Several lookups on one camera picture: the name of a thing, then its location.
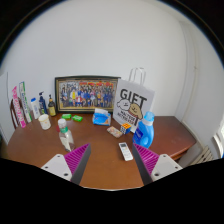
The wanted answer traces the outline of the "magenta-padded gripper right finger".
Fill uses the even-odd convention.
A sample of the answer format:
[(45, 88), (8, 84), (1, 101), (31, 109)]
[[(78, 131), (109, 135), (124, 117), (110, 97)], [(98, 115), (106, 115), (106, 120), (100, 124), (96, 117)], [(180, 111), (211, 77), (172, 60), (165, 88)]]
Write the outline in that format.
[(150, 184), (182, 169), (182, 167), (167, 154), (158, 155), (150, 149), (144, 148), (138, 144), (132, 145), (132, 153), (144, 185)]

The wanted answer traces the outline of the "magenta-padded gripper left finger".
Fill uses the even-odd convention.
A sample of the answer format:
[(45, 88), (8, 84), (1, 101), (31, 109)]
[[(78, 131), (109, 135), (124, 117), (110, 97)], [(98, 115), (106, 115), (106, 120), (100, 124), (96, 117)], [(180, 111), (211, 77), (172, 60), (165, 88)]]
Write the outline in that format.
[(42, 169), (79, 185), (90, 154), (91, 145), (85, 144), (66, 155), (56, 154)]

